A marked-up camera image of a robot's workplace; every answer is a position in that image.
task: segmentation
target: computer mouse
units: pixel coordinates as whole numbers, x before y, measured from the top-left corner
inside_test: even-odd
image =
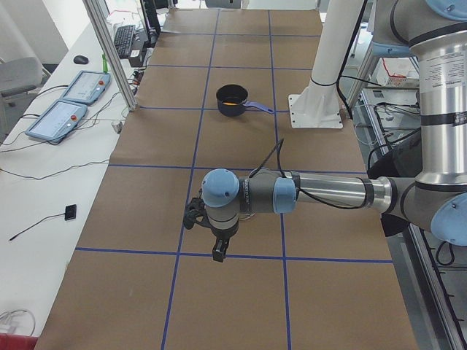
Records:
[[[83,55],[78,55],[73,58],[73,62],[75,62],[76,64],[88,64],[89,58]]]

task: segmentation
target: black keyboard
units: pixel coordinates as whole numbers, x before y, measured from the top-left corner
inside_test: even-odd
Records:
[[[131,43],[133,42],[133,35],[135,26],[121,26],[117,28],[117,33],[114,37],[115,49],[117,49],[118,57],[128,58],[131,52]]]

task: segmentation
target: white desk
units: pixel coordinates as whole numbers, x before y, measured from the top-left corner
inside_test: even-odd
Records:
[[[89,64],[74,64],[73,57],[76,55],[88,57]],[[101,71],[101,55],[93,28],[88,25],[43,90],[69,84],[82,69]],[[129,77],[134,69],[127,60],[122,61],[122,65]],[[117,83],[112,79],[99,101],[88,109],[87,117],[98,111],[117,91]],[[41,95],[26,113],[42,113],[62,93],[63,88]],[[39,144],[28,149],[0,153],[0,168],[17,174],[44,176],[69,166],[106,160],[118,140],[111,123],[122,119],[121,112],[125,106],[122,96],[117,95],[110,107],[99,115],[97,124],[75,131],[57,146]],[[32,122],[33,119],[20,120],[5,143],[10,143]],[[1,146],[0,151],[35,143],[38,141],[23,133],[11,146]],[[42,332],[106,168],[107,164],[86,166],[42,181],[21,179],[0,172],[0,313],[17,308],[32,311],[36,317],[34,336]],[[69,204],[77,204],[75,220],[66,222],[63,217],[46,220],[8,242],[14,234],[43,217],[63,213]],[[31,319],[25,315],[15,320],[20,322],[15,334],[29,335]]]

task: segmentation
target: red object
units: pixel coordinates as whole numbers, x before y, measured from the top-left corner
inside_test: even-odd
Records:
[[[0,333],[0,350],[34,350],[36,337]]]

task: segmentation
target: purple handle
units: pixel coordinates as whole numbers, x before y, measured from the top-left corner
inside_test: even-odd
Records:
[[[263,104],[259,104],[258,102],[251,102],[251,101],[247,101],[243,104],[245,107],[255,107],[255,108],[258,108],[260,109],[261,111],[263,112],[266,112],[266,113],[269,113],[269,114],[273,114],[274,113],[274,110],[273,109],[270,109],[269,107],[266,107],[264,106]]]

